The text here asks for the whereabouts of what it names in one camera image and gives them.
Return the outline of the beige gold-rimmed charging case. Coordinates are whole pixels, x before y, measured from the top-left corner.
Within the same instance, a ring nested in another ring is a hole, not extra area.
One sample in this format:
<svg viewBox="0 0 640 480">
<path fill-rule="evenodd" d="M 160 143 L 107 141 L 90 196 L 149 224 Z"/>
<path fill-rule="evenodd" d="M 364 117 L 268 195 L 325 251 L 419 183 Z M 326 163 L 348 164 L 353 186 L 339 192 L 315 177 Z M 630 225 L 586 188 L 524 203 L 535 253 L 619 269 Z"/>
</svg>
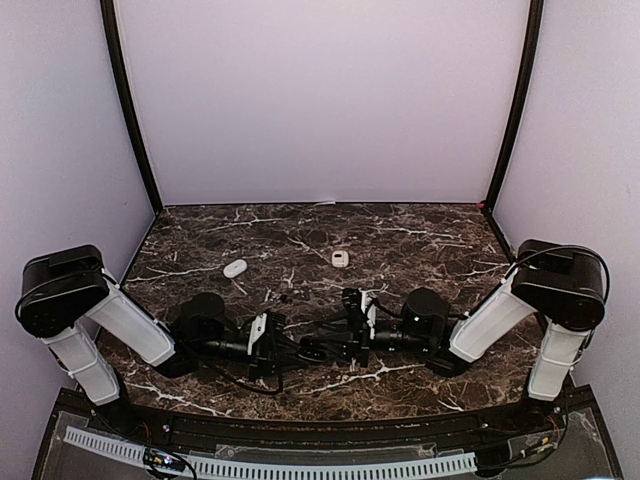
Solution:
<svg viewBox="0 0 640 480">
<path fill-rule="evenodd" d="M 331 263 L 335 268 L 346 268 L 349 265 L 350 256 L 345 250 L 336 250 L 331 254 Z"/>
</svg>

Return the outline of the black round charging case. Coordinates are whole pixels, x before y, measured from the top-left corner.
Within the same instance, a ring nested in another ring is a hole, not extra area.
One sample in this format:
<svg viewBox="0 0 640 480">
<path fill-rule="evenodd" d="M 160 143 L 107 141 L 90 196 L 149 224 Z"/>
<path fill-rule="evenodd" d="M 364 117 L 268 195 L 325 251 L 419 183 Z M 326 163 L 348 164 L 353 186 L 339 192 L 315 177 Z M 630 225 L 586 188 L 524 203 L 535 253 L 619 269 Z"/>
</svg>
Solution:
<svg viewBox="0 0 640 480">
<path fill-rule="evenodd" d="M 309 363 L 319 364 L 327 360 L 328 355 L 322 349 L 301 346 L 296 351 L 296 356 Z"/>
</svg>

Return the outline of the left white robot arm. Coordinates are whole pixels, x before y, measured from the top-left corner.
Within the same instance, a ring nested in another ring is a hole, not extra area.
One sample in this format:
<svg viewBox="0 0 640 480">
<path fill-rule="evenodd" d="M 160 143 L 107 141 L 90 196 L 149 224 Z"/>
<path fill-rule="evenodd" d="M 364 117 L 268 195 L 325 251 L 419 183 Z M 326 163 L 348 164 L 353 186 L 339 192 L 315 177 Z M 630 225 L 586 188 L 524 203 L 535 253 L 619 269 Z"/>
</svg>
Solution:
<svg viewBox="0 0 640 480">
<path fill-rule="evenodd" d="M 206 368 L 254 391 L 256 381 L 273 377 L 273 395 L 283 391 L 286 373 L 323 357 L 284 335 L 284 318 L 273 311 L 257 315 L 244 328 L 237 326 L 215 293 L 199 293 L 181 304 L 177 319 L 166 325 L 123 290 L 93 245 L 29 260 L 15 317 L 47 346 L 89 400 L 103 406 L 103 421 L 120 436 L 134 435 L 141 415 L 123 399 L 123 382 L 87 332 L 89 325 L 111 334 L 165 378 Z"/>
</svg>

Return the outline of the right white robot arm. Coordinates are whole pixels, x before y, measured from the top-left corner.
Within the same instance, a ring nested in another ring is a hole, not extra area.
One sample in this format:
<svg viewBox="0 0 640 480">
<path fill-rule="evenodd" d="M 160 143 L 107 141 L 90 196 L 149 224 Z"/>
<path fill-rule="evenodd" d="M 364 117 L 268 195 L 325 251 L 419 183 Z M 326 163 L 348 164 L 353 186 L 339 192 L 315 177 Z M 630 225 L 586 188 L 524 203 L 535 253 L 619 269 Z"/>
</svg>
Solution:
<svg viewBox="0 0 640 480">
<path fill-rule="evenodd" d="M 373 351 L 420 353 L 427 369 L 453 378 L 533 316 L 544 335 L 527 377 L 526 399 L 510 413 L 511 426 L 530 434 L 547 420 L 547 402 L 559 396 L 604 320 L 610 288 L 608 265 L 594 250 L 529 239 L 497 285 L 468 312 L 454 313 L 426 287 L 412 290 L 399 312 L 367 291 L 346 288 L 341 311 L 317 322 L 322 335 L 301 343 L 362 367 Z"/>
</svg>

